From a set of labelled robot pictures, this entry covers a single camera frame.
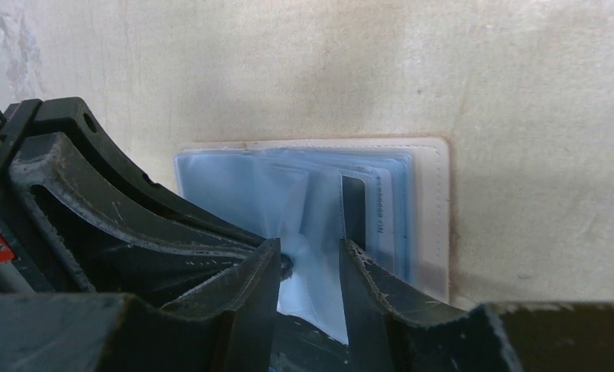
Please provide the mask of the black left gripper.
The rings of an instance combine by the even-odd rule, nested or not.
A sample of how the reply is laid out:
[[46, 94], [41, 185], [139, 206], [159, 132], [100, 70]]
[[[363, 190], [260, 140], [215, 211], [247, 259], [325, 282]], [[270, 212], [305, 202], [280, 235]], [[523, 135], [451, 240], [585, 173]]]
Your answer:
[[82, 291], [129, 292], [160, 307], [264, 241], [153, 183], [82, 98], [32, 99], [0, 109], [3, 292], [54, 291], [38, 266], [44, 244], [10, 182]]

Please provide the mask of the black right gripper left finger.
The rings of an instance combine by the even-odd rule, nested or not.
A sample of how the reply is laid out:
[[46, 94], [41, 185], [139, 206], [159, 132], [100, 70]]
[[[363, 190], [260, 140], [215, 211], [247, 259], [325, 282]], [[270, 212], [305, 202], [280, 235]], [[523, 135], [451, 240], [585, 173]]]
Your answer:
[[0, 371], [266, 371], [281, 279], [265, 241], [163, 308], [133, 294], [0, 294]]

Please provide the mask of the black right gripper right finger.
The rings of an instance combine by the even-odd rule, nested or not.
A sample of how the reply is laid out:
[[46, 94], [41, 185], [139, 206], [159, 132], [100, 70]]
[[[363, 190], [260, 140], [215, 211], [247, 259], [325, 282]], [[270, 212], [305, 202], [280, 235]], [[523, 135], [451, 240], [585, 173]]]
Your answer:
[[614, 301], [499, 301], [463, 311], [340, 244], [355, 371], [614, 371]]

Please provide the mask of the silver card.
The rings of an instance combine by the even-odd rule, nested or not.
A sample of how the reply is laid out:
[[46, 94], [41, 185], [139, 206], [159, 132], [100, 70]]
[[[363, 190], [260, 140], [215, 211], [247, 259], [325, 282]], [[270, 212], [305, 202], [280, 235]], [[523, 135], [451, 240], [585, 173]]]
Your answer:
[[378, 261], [395, 255], [392, 195], [385, 194], [386, 174], [343, 175], [341, 201], [345, 237]]

